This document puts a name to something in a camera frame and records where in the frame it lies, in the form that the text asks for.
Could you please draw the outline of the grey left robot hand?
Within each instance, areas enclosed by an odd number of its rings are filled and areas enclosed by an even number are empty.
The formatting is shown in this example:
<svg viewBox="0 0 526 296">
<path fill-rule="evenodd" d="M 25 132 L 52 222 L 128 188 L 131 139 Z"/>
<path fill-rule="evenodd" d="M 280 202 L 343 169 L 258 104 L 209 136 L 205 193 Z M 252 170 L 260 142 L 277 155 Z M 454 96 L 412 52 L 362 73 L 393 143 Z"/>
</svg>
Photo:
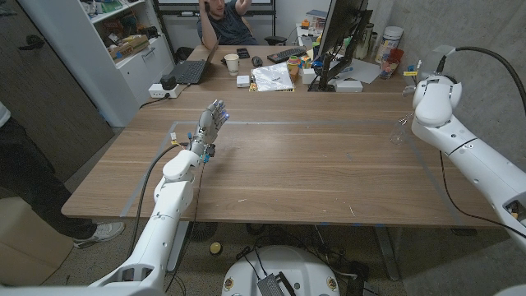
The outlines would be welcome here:
<svg viewBox="0 0 526 296">
<path fill-rule="evenodd" d="M 229 118 L 224 107 L 223 100 L 215 100 L 203 111 L 191 139 L 190 151 L 202 155 L 207 146 L 214 143 L 219 129 Z"/>
</svg>

